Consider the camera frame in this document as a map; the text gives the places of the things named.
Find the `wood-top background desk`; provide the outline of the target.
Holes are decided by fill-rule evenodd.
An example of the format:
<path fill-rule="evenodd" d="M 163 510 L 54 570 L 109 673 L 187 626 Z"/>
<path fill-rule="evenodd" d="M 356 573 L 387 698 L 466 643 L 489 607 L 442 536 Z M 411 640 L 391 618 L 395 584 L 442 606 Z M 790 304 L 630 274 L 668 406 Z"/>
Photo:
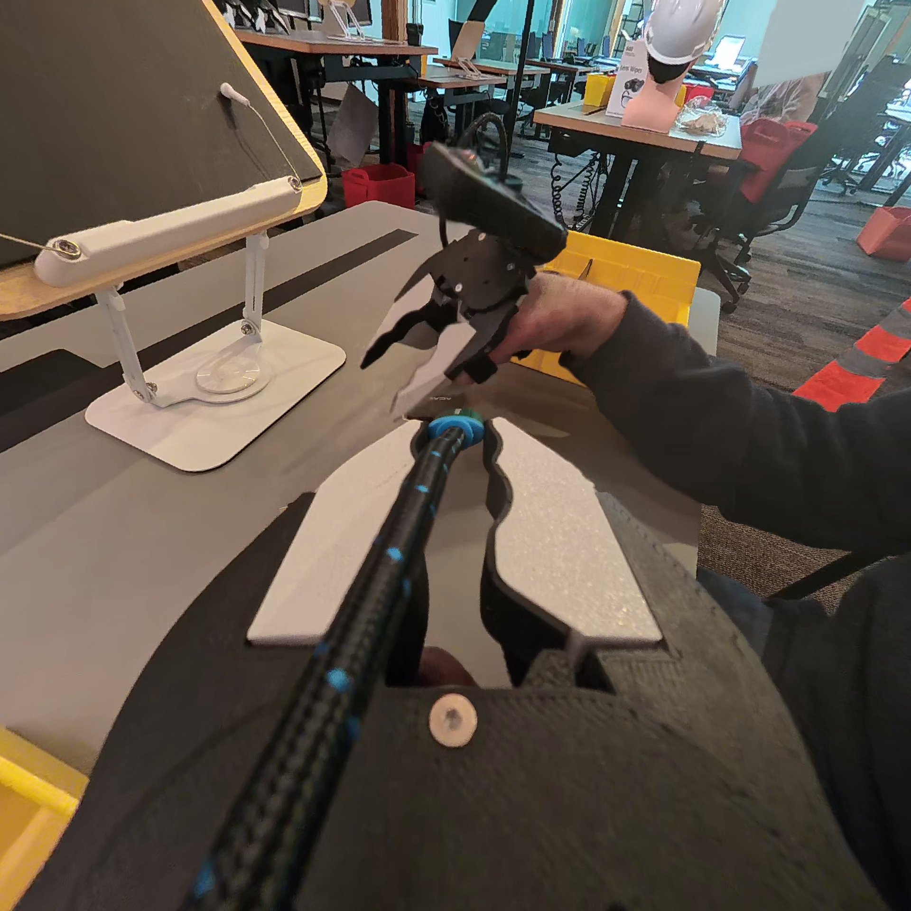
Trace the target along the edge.
<path fill-rule="evenodd" d="M 533 120 L 550 129 L 548 150 L 555 155 L 573 157 L 591 151 L 612 158 L 590 231 L 616 242 L 626 240 L 634 217 L 644 211 L 663 166 L 729 164 L 742 152 L 740 120 L 731 116 L 723 117 L 720 137 L 706 139 L 677 130 L 658 133 L 625 127 L 619 117 L 581 102 L 541 108 Z"/>
<path fill-rule="evenodd" d="M 313 70 L 322 72 L 326 83 L 375 84 L 379 96 L 381 163 L 406 164 L 406 85 L 421 76 L 420 60 L 436 56 L 437 47 L 411 46 L 384 39 L 328 38 L 308 30 L 262 34 L 238 28 L 235 33 L 246 46 L 264 48 L 260 54 L 263 58 L 313 61 Z"/>

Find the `yellow plastic bin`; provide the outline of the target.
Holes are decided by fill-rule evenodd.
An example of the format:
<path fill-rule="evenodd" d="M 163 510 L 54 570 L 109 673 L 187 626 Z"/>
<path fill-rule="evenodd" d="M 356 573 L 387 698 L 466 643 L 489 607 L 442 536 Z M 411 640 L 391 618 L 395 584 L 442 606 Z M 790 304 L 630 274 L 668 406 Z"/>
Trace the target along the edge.
<path fill-rule="evenodd" d="M 88 778 L 1 729 L 1 908 L 15 909 L 58 845 Z"/>
<path fill-rule="evenodd" d="M 668 324 L 689 326 L 700 264 L 671 254 L 570 232 L 563 251 L 539 271 L 614 291 L 628 290 Z"/>

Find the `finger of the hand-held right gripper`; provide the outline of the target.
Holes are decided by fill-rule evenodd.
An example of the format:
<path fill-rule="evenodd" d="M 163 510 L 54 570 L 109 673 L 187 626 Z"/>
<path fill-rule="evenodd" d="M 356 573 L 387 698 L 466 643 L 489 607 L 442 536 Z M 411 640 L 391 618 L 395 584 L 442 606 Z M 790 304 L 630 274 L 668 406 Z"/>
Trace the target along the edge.
<path fill-rule="evenodd" d="M 452 381 L 479 351 L 479 336 L 470 322 L 447 326 L 439 335 L 429 358 L 394 395 L 391 415 L 404 417 L 442 384 Z"/>
<path fill-rule="evenodd" d="M 393 301 L 361 360 L 367 369 L 382 358 L 393 344 L 413 336 L 411 344 L 427 350 L 437 343 L 443 330 L 443 307 L 434 284 L 415 284 Z"/>

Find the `black office chair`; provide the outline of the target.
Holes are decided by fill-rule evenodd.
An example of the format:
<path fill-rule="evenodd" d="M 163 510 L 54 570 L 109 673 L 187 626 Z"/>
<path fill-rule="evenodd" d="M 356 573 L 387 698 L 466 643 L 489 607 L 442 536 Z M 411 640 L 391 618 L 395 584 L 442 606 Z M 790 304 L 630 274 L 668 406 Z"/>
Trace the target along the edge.
<path fill-rule="evenodd" d="M 698 211 L 692 220 L 696 240 L 690 253 L 726 292 L 722 313 L 734 313 L 750 288 L 747 263 L 753 242 L 788 231 L 800 220 L 825 167 L 824 161 L 810 167 L 786 162 L 757 201 L 747 199 L 744 191 L 747 178 L 759 170 L 744 160 L 727 167 L 722 177 L 707 177 L 698 185 Z"/>

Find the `wooden book stand white base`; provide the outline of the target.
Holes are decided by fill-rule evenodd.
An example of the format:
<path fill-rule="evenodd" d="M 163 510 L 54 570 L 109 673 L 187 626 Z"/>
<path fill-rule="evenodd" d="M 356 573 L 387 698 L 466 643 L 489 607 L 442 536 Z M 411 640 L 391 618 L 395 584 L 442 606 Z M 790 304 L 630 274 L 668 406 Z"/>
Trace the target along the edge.
<path fill-rule="evenodd" d="M 5 452 L 77 417 L 183 472 L 232 461 L 345 363 L 300 330 L 260 320 L 273 224 L 325 200 L 327 179 L 258 66 L 211 2 L 2 2 L 2 315 L 99 294 L 110 366 L 31 402 Z M 245 240 L 220 328 L 201 323 L 143 371 L 120 286 Z"/>

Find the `person's right forearm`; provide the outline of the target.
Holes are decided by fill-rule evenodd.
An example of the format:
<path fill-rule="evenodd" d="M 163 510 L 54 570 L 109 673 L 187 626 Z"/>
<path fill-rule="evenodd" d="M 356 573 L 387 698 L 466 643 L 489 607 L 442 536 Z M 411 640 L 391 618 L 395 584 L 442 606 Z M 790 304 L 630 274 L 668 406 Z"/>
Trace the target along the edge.
<path fill-rule="evenodd" d="M 626 297 L 606 343 L 560 360 L 655 477 L 732 522 L 805 546 L 909 552 L 909 389 L 830 413 L 755 384 Z"/>

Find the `person's dark hoodie torso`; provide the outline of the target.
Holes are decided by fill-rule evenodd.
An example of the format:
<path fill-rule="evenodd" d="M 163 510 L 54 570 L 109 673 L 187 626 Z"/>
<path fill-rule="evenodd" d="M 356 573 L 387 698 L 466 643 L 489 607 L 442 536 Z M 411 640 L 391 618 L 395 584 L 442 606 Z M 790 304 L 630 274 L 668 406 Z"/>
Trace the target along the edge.
<path fill-rule="evenodd" d="M 769 599 L 762 663 L 844 837 L 893 909 L 910 906 L 910 557 L 862 573 L 828 615 Z"/>

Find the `red bag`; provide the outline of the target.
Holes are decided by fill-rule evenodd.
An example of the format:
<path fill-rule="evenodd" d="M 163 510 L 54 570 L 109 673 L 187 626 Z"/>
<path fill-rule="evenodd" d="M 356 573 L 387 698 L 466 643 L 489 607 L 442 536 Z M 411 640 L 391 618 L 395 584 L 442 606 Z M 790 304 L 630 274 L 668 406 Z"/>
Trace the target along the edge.
<path fill-rule="evenodd" d="M 803 121 L 782 123 L 760 118 L 747 124 L 742 122 L 739 160 L 750 166 L 739 188 L 744 198 L 752 204 L 758 203 L 791 154 L 815 131 L 816 125 Z"/>

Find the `braided HDMI cable green plugs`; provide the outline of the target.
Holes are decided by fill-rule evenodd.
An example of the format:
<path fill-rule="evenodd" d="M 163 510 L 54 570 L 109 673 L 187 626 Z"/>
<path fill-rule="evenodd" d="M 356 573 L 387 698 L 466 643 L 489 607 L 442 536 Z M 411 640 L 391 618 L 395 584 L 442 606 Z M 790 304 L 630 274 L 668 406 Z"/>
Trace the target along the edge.
<path fill-rule="evenodd" d="M 488 111 L 475 118 L 462 132 L 455 148 L 486 176 L 506 181 L 510 149 L 504 121 L 495 113 Z"/>
<path fill-rule="evenodd" d="M 440 416 L 418 451 L 180 909 L 289 909 L 311 862 L 412 597 L 452 463 L 484 438 Z"/>

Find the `red floor bin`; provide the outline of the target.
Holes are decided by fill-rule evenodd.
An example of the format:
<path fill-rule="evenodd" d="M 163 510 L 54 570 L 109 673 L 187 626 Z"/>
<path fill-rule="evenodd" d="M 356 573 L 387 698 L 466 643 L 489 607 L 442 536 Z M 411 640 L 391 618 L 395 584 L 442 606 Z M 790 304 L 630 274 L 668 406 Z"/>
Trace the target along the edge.
<path fill-rule="evenodd" d="M 910 260 L 910 208 L 882 206 L 875 209 L 856 243 L 870 257 L 907 263 Z"/>
<path fill-rule="evenodd" d="M 353 167 L 342 174 L 347 209 L 379 201 L 406 210 L 416 208 L 416 177 L 398 164 Z"/>

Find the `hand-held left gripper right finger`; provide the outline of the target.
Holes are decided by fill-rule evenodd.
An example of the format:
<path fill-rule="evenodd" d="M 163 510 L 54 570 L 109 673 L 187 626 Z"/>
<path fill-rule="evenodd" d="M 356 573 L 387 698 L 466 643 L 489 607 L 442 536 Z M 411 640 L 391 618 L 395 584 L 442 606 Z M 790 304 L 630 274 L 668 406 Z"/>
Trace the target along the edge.
<path fill-rule="evenodd" d="M 613 686 L 609 662 L 663 662 L 664 637 L 586 474 L 504 417 L 483 443 L 492 518 L 480 609 L 514 686 L 545 652 L 570 681 Z"/>

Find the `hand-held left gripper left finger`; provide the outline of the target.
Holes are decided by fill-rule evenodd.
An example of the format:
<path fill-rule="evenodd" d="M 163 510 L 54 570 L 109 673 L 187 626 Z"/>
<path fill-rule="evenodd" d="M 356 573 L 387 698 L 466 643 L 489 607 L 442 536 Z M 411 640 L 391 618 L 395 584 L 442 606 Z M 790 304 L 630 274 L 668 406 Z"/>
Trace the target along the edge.
<path fill-rule="evenodd" d="M 319 485 L 247 631 L 260 647 L 315 646 L 393 507 L 425 426 L 407 420 Z"/>

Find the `white helmet on mannequin head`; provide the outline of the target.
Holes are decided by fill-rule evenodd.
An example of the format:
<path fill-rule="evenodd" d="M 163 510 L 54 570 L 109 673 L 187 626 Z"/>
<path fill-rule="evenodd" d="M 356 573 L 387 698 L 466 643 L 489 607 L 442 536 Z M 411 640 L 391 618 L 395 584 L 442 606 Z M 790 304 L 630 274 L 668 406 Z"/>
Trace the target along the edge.
<path fill-rule="evenodd" d="M 724 1 L 654 4 L 641 40 L 646 54 L 644 84 L 624 109 L 623 127 L 660 134 L 671 130 L 684 78 L 711 46 L 724 6 Z"/>

